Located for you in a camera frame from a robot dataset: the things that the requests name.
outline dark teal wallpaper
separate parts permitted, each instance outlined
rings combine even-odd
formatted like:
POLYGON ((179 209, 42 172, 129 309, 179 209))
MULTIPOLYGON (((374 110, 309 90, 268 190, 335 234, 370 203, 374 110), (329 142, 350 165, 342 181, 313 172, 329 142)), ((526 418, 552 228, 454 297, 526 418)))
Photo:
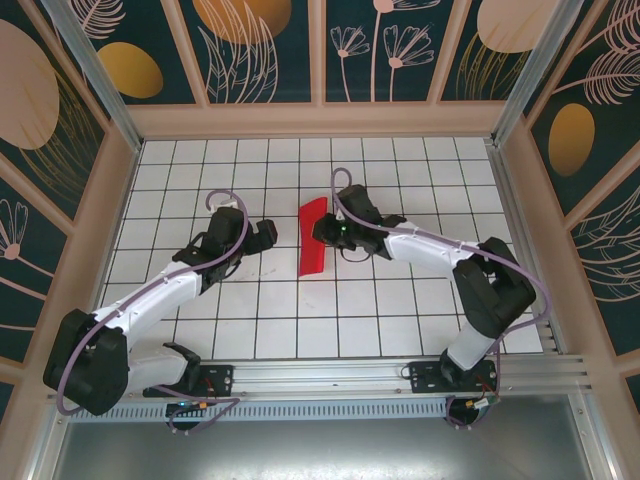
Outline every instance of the dark teal wallpaper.
POLYGON ((73 219, 104 131, 10 0, 0 2, 0 45, 0 155, 73 219))
POLYGON ((636 410, 638 410, 638 414, 640 414, 640 375, 627 377, 627 386, 631 392, 631 398, 633 398, 633 402, 636 404, 636 410))
POLYGON ((425 101, 452 5, 328 0, 326 101, 425 101))
POLYGON ((529 116, 529 112, 531 111, 533 106, 538 101, 538 98, 540 97, 540 94, 542 93, 542 90, 546 86, 546 83, 547 83, 547 80, 549 79, 549 76, 551 75, 551 73, 558 66, 558 63, 562 59, 562 56, 567 51, 567 47, 569 46, 569 44, 573 40, 573 37, 575 36, 576 31, 580 28, 580 25, 582 24, 582 21, 584 20, 585 15, 587 15, 587 13, 589 13, 589 10, 591 9, 592 6, 593 6, 593 0, 584 0, 584 3, 582 4, 582 7, 580 8, 580 12, 578 13, 578 16, 576 17, 576 20, 571 25, 569 33, 564 37, 562 45, 560 45, 560 48, 558 49, 558 51, 556 53, 556 56, 554 57, 553 61, 551 62, 551 64, 549 65, 549 67, 545 71, 544 75, 540 79, 540 83, 538 83, 538 87, 535 89, 535 91, 531 95, 531 98, 529 99, 529 102, 524 107, 524 115, 525 115, 525 117, 529 116))
POLYGON ((66 236, 0 179, 0 357, 22 362, 66 236))
POLYGON ((473 0, 441 100, 506 100, 554 7, 473 0))
POLYGON ((311 101, 307 0, 180 0, 211 103, 311 101))
POLYGON ((4 412, 7 411, 7 407, 9 406, 9 400, 11 400, 12 393, 13 393, 13 385, 11 385, 10 383, 0 382, 0 425, 2 425, 4 412))
POLYGON ((640 140, 640 4, 611 1, 531 133, 565 214, 640 140))
POLYGON ((571 232, 617 355, 640 348, 640 168, 571 232))
POLYGON ((127 105, 195 103, 160 0, 69 5, 127 105))

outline red object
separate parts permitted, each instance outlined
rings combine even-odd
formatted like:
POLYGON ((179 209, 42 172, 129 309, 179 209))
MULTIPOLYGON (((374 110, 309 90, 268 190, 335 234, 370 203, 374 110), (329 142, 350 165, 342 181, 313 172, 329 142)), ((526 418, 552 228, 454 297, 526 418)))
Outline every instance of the red object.
POLYGON ((327 213, 329 199, 316 198, 300 207, 300 266, 298 276, 311 275, 324 271, 325 244, 317 241, 311 235, 313 225, 327 213))

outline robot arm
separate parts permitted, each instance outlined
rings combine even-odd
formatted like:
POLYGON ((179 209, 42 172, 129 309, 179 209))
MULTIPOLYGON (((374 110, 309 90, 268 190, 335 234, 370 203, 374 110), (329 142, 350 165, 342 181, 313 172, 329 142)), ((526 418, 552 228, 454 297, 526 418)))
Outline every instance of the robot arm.
MULTIPOLYGON (((338 197, 350 213, 368 223, 411 231, 418 228, 398 215, 383 218, 361 185, 343 189, 338 197)), ((355 250, 362 247, 370 255, 419 265, 455 282, 468 323, 440 359, 441 374, 453 386, 472 374, 496 340, 536 298, 531 283, 519 273, 480 255, 423 236, 373 230, 332 214, 316 222, 313 236, 336 248, 355 250), (490 275, 495 275, 495 280, 490 280, 490 275)), ((462 244, 516 263, 507 245, 497 238, 481 244, 462 244)))
POLYGON ((249 227, 241 247, 226 261, 169 278, 172 272, 209 263, 229 251, 240 238, 243 221, 240 210, 219 208, 211 217, 207 232, 198 234, 178 251, 155 278, 112 305, 90 314, 74 310, 65 316, 45 368, 44 383, 57 390, 79 341, 96 323, 116 311, 117 316, 106 323, 76 361, 65 396, 93 415, 102 415, 128 392, 156 385, 191 391, 200 380, 200 358, 195 353, 175 343, 157 347, 138 345, 133 352, 131 349, 166 313, 226 278, 227 272, 235 269, 244 255, 273 247, 277 241, 275 225, 271 220, 263 220, 257 223, 257 232, 249 227), (140 295, 147 285, 161 278, 165 279, 163 285, 140 295), (120 306, 133 297, 136 300, 120 310, 120 306))

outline enclosure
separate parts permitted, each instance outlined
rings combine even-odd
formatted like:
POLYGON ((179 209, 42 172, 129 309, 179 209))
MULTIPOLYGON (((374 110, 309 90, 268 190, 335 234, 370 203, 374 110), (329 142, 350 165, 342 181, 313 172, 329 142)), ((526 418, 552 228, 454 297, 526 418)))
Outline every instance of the enclosure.
POLYGON ((638 476, 638 0, 18 0, 0 40, 3 478, 638 476), (300 208, 335 210, 336 168, 548 288, 482 425, 404 374, 468 323, 450 278, 334 248, 299 274, 300 208), (140 345, 230 368, 238 405, 198 448, 165 426, 175 399, 60 415, 63 317, 158 275, 215 189, 278 241, 140 345))

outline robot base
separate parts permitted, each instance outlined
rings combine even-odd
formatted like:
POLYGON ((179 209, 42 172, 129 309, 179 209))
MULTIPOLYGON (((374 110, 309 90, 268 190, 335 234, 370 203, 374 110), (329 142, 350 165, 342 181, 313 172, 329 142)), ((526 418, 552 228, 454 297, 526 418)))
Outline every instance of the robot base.
POLYGON ((457 385, 448 382, 441 372, 441 362, 411 362, 406 367, 407 377, 411 381, 413 393, 482 393, 482 382, 496 389, 496 366, 491 360, 482 360, 473 372, 461 380, 457 385))
MULTIPOLYGON (((230 397, 233 386, 233 365, 200 365, 200 373, 196 384, 189 389, 184 383, 166 385, 167 388, 193 397, 216 398, 230 397)), ((142 391, 146 398, 167 397, 167 394, 154 388, 142 391)))

